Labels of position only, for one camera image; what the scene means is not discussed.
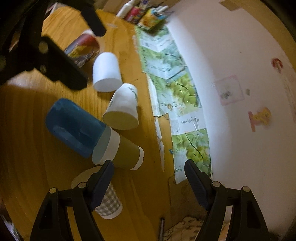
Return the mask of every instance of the gray checkered paper cup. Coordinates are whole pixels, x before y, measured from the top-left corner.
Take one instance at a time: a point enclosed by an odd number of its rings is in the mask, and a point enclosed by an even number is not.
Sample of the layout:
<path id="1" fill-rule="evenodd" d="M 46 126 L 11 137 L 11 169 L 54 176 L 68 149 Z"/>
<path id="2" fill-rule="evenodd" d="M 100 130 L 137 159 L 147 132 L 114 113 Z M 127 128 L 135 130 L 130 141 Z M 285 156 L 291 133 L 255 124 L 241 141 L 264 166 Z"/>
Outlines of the gray checkered paper cup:
<path id="1" fill-rule="evenodd" d="M 104 219 L 117 217 L 122 211 L 122 203 L 118 199 L 112 184 L 108 186 L 100 206 L 95 211 Z"/>
<path id="2" fill-rule="evenodd" d="M 100 170 L 101 167 L 93 167 L 80 173 L 71 183 L 71 188 L 76 187 L 81 182 L 87 182 L 93 173 Z M 117 217 L 122 211 L 122 203 L 116 195 L 116 192 L 110 183 L 103 197 L 101 205 L 95 208 L 95 211 L 104 219 Z"/>

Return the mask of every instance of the white paper cup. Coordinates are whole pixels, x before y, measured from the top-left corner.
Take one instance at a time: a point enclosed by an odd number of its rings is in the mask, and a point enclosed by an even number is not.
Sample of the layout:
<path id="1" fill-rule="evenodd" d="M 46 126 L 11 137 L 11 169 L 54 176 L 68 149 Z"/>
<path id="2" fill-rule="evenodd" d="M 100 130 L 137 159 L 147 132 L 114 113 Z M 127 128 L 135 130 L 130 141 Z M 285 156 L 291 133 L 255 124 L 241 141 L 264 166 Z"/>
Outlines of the white paper cup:
<path id="1" fill-rule="evenodd" d="M 93 85 L 98 92 L 111 92 L 122 85 L 118 60 L 115 54 L 101 53 L 93 66 Z"/>
<path id="2" fill-rule="evenodd" d="M 90 176 L 100 170 L 101 167 L 93 167 L 80 173 L 71 183 L 71 188 L 76 187 L 81 182 L 87 182 Z M 95 211 L 104 219 L 117 217 L 122 211 L 122 203 L 110 183 L 103 197 L 101 205 L 95 208 Z"/>
<path id="3" fill-rule="evenodd" d="M 123 84 L 115 91 L 103 115 L 103 122 L 113 129 L 130 130 L 139 125 L 138 91 L 132 84 Z"/>
<path id="4" fill-rule="evenodd" d="M 103 165 L 111 160 L 114 167 L 135 171 L 143 163 L 144 151 L 110 127 L 104 133 L 94 148 L 92 160 L 95 165 Z"/>

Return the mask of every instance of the screw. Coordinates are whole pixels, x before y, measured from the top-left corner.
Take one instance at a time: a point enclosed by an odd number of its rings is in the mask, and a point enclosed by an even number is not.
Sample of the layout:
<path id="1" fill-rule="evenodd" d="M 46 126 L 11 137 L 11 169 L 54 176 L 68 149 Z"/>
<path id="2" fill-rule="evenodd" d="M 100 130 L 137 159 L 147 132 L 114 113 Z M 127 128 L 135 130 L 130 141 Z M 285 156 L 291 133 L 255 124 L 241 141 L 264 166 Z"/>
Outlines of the screw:
<path id="1" fill-rule="evenodd" d="M 45 74 L 46 73 L 46 67 L 45 65 L 40 65 L 40 72 Z"/>
<path id="2" fill-rule="evenodd" d="M 6 58 L 3 55 L 0 55 L 0 71 L 5 68 L 6 65 Z"/>
<path id="3" fill-rule="evenodd" d="M 213 186 L 216 187 L 216 188 L 218 188 L 218 187 L 221 186 L 221 183 L 220 183 L 220 182 L 217 182 L 217 181 L 212 182 L 212 184 L 213 184 Z"/>
<path id="4" fill-rule="evenodd" d="M 41 41 L 38 45 L 39 52 L 46 54 L 48 52 L 48 44 L 44 41 Z"/>
<path id="5" fill-rule="evenodd" d="M 57 191 L 56 188 L 51 188 L 51 189 L 49 190 L 49 193 L 50 193 L 50 194 L 53 194 L 53 193 L 55 193 L 56 191 Z"/>
<path id="6" fill-rule="evenodd" d="M 245 192 L 249 192 L 249 191 L 251 191 L 251 189 L 250 189 L 249 187 L 247 187 L 247 186 L 244 186 L 242 189 L 243 189 Z"/>
<path id="7" fill-rule="evenodd" d="M 85 187 L 86 187 L 86 183 L 79 183 L 79 184 L 78 184 L 78 187 L 79 187 L 79 188 L 85 188 Z"/>

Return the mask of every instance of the snack package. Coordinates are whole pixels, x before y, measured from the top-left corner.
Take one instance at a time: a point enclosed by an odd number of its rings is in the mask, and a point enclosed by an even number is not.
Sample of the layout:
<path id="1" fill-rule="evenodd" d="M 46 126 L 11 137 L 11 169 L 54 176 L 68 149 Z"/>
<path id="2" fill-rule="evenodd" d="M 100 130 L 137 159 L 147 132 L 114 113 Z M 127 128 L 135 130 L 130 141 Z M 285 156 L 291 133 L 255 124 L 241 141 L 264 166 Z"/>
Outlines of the snack package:
<path id="1" fill-rule="evenodd" d="M 82 33 L 65 49 L 64 53 L 72 59 L 79 68 L 93 59 L 100 52 L 100 45 L 94 36 Z"/>
<path id="2" fill-rule="evenodd" d="M 155 9 L 149 9 L 148 12 L 141 18 L 137 26 L 144 30 L 150 30 L 166 18 L 166 15 L 156 13 Z"/>

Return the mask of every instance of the blue paper cup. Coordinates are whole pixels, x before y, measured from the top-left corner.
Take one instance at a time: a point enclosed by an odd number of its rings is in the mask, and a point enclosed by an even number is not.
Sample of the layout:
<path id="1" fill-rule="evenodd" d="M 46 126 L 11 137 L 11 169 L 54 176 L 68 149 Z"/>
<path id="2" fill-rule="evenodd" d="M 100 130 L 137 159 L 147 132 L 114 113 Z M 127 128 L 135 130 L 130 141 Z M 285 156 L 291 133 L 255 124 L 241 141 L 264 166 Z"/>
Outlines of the blue paper cup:
<path id="1" fill-rule="evenodd" d="M 68 99 L 53 104 L 45 124 L 51 134 L 85 158 L 91 156 L 106 128 L 106 124 Z"/>

